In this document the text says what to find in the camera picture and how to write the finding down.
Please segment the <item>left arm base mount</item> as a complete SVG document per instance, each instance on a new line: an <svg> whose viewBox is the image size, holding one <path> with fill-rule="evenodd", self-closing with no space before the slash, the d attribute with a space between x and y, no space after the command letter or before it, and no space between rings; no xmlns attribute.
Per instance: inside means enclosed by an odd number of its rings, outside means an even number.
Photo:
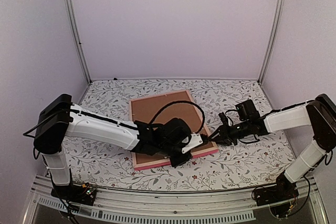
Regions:
<svg viewBox="0 0 336 224"><path fill-rule="evenodd" d="M54 185L51 191L53 197L88 206L93 206L96 194L96 186L89 183L82 185L69 184L67 186Z"/></svg>

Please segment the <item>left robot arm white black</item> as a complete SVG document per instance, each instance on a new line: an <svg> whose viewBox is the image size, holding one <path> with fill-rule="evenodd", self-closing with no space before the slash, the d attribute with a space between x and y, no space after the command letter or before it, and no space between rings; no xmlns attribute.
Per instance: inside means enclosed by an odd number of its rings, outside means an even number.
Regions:
<svg viewBox="0 0 336 224"><path fill-rule="evenodd" d="M177 167L191 157L191 150L204 143L200 131L192 132L185 121L173 118L166 123L120 121L84 110L61 94L40 114L37 125L23 133L33 138L34 149L41 153L51 174L54 189L67 200L78 195L62 142L65 137L82 137L118 146L133 153L161 154Z"/></svg>

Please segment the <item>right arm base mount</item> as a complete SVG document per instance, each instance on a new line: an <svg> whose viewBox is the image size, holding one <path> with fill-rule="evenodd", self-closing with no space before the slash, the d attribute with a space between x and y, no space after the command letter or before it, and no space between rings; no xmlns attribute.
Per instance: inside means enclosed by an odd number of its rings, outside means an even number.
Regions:
<svg viewBox="0 0 336 224"><path fill-rule="evenodd" d="M277 186L258 186L251 193L257 206L269 206L271 214L277 219L287 218L297 204L299 192L296 187L281 192Z"/></svg>

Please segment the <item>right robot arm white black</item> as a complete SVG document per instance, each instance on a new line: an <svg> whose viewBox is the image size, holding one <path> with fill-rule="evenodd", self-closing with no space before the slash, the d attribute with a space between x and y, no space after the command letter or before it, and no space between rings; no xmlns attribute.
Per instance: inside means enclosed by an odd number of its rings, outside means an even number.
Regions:
<svg viewBox="0 0 336 224"><path fill-rule="evenodd" d="M209 136L210 141L230 146L237 145L238 140L250 135L259 137L295 127L312 127L311 143L276 179L276 186L271 190L271 196L276 201L290 195L295 183L315 169L335 148L335 104L326 94L265 115L259 114L251 99L237 104L235 111L240 123L230 125L226 114L220 113L222 124Z"/></svg>

